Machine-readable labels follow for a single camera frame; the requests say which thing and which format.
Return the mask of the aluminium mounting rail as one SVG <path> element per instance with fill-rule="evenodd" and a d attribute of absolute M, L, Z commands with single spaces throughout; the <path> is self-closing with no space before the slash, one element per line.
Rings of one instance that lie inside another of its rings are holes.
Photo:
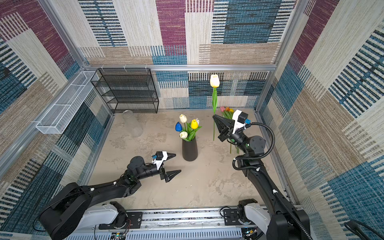
<path fill-rule="evenodd" d="M 99 225 L 74 231 L 69 240 L 265 240 L 261 227 L 226 226 L 220 209 L 133 210 L 143 212 L 139 229 L 99 230 Z"/>

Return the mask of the pale cream tulip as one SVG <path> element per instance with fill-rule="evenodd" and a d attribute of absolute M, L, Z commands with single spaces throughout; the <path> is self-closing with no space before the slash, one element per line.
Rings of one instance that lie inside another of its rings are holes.
<path fill-rule="evenodd" d="M 189 140 L 189 135 L 188 135 L 188 133 L 185 132 L 185 131 L 180 132 L 180 138 L 181 138 L 182 140 L 184 140 L 184 141 L 187 141 L 187 142 L 190 141 L 190 140 Z"/>

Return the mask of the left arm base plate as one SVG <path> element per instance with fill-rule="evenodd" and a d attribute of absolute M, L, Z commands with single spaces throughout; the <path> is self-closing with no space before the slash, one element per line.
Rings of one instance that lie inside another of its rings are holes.
<path fill-rule="evenodd" d="M 99 230 L 139 229 L 142 223 L 143 212 L 127 212 L 118 214 L 111 224 L 98 226 Z"/>

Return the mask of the orange cream tulip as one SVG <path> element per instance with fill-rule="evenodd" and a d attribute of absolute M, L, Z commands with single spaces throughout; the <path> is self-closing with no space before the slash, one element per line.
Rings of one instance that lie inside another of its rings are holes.
<path fill-rule="evenodd" d="M 213 113 L 215 115 L 216 114 L 217 105 L 218 105 L 217 88 L 220 86 L 220 78 L 219 78 L 219 76 L 217 74 L 211 75 L 210 85 L 213 88 L 212 107 L 213 107 Z"/>

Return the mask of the dark grey cylindrical vase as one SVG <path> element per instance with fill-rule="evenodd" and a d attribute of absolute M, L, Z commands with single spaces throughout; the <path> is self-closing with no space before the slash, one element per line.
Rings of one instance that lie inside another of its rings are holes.
<path fill-rule="evenodd" d="M 182 140 L 182 154 L 184 160 L 192 162 L 198 157 L 198 145 L 197 140 L 194 138 L 191 141 Z"/>

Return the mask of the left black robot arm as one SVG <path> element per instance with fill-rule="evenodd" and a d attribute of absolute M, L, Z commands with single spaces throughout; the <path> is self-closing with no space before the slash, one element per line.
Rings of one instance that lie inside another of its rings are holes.
<path fill-rule="evenodd" d="M 93 186 L 70 183 L 52 198 L 37 220 L 53 240 L 63 240 L 76 230 L 90 226 L 128 229 L 130 220 L 127 211 L 115 199 L 133 195 L 145 178 L 159 175 L 161 180 L 170 182 L 180 171 L 166 172 L 163 165 L 175 156 L 158 151 L 150 163 L 136 156 L 117 180 Z"/>

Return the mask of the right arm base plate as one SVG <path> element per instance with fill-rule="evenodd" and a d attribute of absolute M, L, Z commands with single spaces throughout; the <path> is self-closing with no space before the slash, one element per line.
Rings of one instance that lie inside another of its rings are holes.
<path fill-rule="evenodd" d="M 249 225 L 250 221 L 246 218 L 242 210 L 233 209 L 230 207 L 222 207 L 220 215 L 224 218 L 226 226 Z"/>

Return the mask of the clear glass vase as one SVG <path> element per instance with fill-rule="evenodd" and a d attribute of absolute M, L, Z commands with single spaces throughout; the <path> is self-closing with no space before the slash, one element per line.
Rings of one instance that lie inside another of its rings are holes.
<path fill-rule="evenodd" d="M 143 134 L 143 128 L 133 111 L 125 110 L 123 112 L 123 119 L 133 138 L 140 137 Z"/>

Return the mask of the blue tulip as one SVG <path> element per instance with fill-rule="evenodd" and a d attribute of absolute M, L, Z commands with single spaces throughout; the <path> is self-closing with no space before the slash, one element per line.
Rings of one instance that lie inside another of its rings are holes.
<path fill-rule="evenodd" d="M 176 125 L 175 125 L 175 130 L 179 133 L 183 132 L 184 131 L 184 128 L 182 126 L 182 124 L 180 122 L 177 122 Z"/>

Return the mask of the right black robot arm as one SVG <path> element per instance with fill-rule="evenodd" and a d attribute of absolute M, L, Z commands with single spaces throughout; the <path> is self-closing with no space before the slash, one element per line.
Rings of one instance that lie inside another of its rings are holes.
<path fill-rule="evenodd" d="M 253 123 L 248 114 L 237 110 L 232 119 L 213 115 L 219 131 L 219 140 L 237 146 L 243 155 L 232 161 L 236 171 L 241 171 L 254 185 L 265 209 L 251 199 L 240 201 L 238 213 L 243 223 L 254 223 L 268 240 L 310 240 L 310 219 L 304 210 L 297 208 L 287 200 L 268 174 L 262 159 L 268 156 L 275 146 L 273 130 L 263 123 Z M 265 128 L 271 136 L 271 144 L 265 150 L 266 141 L 261 136 L 247 137 L 244 131 L 250 127 Z"/>

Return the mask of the cream white tulip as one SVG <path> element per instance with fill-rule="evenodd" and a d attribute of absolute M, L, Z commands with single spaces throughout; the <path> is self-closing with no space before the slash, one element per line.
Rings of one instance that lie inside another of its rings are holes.
<path fill-rule="evenodd" d="M 187 117 L 183 114 L 180 115 L 180 122 L 184 124 L 184 131 L 188 133 L 188 128 L 187 128 Z"/>

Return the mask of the orange red tulip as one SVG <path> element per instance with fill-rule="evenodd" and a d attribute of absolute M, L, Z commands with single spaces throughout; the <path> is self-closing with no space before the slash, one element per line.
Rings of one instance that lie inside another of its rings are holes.
<path fill-rule="evenodd" d="M 226 107 L 224 113 L 226 114 L 227 119 L 232 119 L 234 115 L 234 110 L 229 107 Z"/>

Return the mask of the yellow tulip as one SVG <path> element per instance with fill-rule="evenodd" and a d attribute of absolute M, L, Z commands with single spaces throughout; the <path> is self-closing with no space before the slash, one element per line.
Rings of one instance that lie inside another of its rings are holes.
<path fill-rule="evenodd" d="M 197 124 L 196 120 L 193 119 L 190 123 L 189 123 L 189 140 L 192 141 L 195 139 L 196 137 L 196 133 L 197 131 L 201 128 L 200 125 Z"/>

